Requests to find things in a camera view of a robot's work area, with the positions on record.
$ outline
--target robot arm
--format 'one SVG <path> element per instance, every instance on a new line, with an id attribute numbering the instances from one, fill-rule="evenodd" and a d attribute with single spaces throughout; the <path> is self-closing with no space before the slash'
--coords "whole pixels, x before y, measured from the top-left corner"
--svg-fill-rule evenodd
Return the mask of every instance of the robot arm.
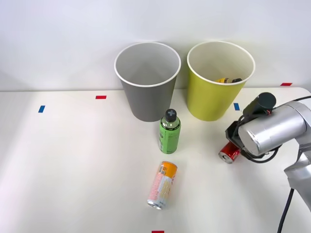
<path id="1" fill-rule="evenodd" d="M 307 102 L 291 101 L 273 108 L 275 97 L 261 93 L 245 108 L 240 120 L 226 130 L 226 136 L 248 159 L 260 158 L 295 138 L 299 157 L 284 171 L 290 187 L 299 192 L 311 210 L 311 106 Z"/>

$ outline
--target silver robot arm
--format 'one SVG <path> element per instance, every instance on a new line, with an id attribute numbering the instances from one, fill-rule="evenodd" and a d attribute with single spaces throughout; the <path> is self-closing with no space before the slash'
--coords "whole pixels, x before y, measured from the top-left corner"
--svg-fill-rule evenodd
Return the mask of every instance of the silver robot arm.
<path id="1" fill-rule="evenodd" d="M 241 125 L 238 134 L 244 150 L 253 155 L 264 154 L 296 139 L 300 157 L 284 172 L 290 187 L 298 191 L 311 211 L 311 105 L 308 103 L 310 100 L 283 104 L 270 116 L 261 116 Z"/>

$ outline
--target green bottle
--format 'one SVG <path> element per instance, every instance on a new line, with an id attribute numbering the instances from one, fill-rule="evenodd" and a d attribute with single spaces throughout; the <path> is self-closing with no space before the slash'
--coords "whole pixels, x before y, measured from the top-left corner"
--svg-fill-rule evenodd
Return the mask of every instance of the green bottle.
<path id="1" fill-rule="evenodd" d="M 171 154 L 176 151 L 180 127 L 177 112 L 174 109 L 168 109 L 160 120 L 159 147 L 163 153 Z"/>

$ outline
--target blue tape marker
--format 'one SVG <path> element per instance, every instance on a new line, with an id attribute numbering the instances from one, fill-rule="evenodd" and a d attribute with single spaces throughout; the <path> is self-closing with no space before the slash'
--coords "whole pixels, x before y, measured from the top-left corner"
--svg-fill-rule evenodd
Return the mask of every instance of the blue tape marker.
<path id="1" fill-rule="evenodd" d="M 238 103 L 233 103 L 235 111 L 239 111 L 240 107 Z"/>
<path id="2" fill-rule="evenodd" d="M 39 113 L 43 113 L 44 108 L 45 108 L 45 105 L 41 105 L 39 108 Z"/>

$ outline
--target gray paper cup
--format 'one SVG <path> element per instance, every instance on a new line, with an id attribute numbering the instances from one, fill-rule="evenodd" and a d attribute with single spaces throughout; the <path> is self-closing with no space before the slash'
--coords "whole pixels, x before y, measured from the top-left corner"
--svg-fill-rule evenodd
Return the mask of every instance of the gray paper cup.
<path id="1" fill-rule="evenodd" d="M 157 42 L 134 44 L 118 54 L 115 72 L 135 117 L 152 122 L 164 116 L 180 67 L 178 53 Z"/>

